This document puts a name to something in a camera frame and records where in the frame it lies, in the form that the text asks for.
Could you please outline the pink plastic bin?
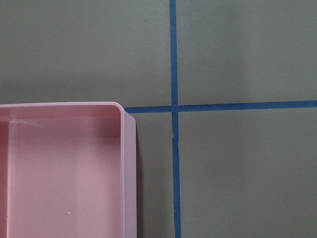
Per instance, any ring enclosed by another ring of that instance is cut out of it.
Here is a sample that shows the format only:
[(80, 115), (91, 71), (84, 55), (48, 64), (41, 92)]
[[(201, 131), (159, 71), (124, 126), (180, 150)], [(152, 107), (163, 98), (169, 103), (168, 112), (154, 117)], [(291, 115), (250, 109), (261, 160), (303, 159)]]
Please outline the pink plastic bin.
[(3, 238), (134, 238), (136, 122), (115, 102), (0, 107)]

